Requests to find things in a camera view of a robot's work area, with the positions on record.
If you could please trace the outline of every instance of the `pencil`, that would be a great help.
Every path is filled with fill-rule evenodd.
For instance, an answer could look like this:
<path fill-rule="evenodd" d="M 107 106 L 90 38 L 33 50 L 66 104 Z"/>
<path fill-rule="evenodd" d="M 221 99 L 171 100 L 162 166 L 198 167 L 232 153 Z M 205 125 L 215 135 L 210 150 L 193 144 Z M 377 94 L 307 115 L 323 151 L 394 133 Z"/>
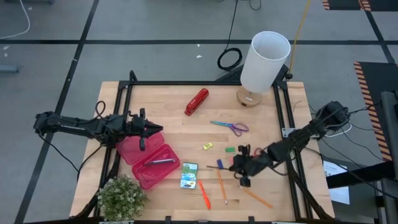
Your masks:
<path fill-rule="evenodd" d="M 221 178 L 221 174 L 220 174 L 220 170 L 219 169 L 217 170 L 217 176 L 218 176 L 218 180 L 219 180 L 220 185 L 221 185 L 221 191 L 223 192 L 223 197 L 224 197 L 224 200 L 225 200 L 225 204 L 228 204 L 228 201 L 227 201 L 226 195 L 225 195 L 223 179 Z"/>
<path fill-rule="evenodd" d="M 258 201 L 260 201 L 261 203 L 263 203 L 264 205 L 267 205 L 269 208 L 274 208 L 271 204 L 269 204 L 268 202 L 266 202 L 264 199 L 260 198 L 259 196 L 257 196 L 255 193 L 251 192 L 248 189 L 245 189 L 241 186 L 239 186 L 240 189 L 243 189 L 248 195 L 254 197 L 255 199 L 257 199 Z"/>

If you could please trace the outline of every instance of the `potted plant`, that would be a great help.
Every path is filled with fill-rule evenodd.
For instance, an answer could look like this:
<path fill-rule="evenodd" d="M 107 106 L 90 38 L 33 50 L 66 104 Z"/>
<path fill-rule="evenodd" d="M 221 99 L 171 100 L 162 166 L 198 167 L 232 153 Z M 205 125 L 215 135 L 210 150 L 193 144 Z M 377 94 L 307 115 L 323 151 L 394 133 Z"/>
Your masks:
<path fill-rule="evenodd" d="M 139 184 L 126 175 L 110 179 L 97 193 L 98 205 L 108 221 L 127 221 L 141 215 L 148 198 Z"/>

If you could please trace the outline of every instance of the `eraser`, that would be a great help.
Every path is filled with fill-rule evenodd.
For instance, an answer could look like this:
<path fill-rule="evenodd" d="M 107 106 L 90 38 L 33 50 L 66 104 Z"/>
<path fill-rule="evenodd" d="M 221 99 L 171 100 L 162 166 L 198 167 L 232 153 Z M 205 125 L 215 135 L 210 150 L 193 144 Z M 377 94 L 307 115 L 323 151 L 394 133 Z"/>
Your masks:
<path fill-rule="evenodd" d="M 203 146 L 203 148 L 204 148 L 205 150 L 207 150 L 207 149 L 209 149 L 209 148 L 211 148 L 211 147 L 213 147 L 213 143 L 211 143 L 211 142 L 209 142 L 208 144 L 205 144 L 205 145 Z"/>
<path fill-rule="evenodd" d="M 217 165 L 218 168 L 224 169 L 223 162 L 221 161 L 221 159 L 217 159 Z"/>
<path fill-rule="evenodd" d="M 225 152 L 234 152 L 235 151 L 235 147 L 226 147 L 225 148 Z"/>

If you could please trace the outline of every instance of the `lamp base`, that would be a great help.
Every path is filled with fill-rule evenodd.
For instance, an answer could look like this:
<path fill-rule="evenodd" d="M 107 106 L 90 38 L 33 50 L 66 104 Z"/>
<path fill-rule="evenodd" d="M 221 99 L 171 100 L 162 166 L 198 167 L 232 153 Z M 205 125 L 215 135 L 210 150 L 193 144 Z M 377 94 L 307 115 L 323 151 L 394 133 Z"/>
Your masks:
<path fill-rule="evenodd" d="M 239 87 L 238 91 L 236 92 L 236 97 L 241 105 L 248 108 L 257 106 L 262 99 L 262 95 L 260 93 L 250 92 L 243 86 Z"/>

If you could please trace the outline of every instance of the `small green box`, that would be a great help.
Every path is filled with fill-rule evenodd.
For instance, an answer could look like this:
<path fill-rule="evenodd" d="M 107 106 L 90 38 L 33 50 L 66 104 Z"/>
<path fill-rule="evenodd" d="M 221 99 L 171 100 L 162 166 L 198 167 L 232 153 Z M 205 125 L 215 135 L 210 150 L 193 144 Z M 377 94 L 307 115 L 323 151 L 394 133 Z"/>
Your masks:
<path fill-rule="evenodd" d="M 235 151 L 235 147 L 227 147 L 225 148 L 225 152 L 234 152 Z"/>

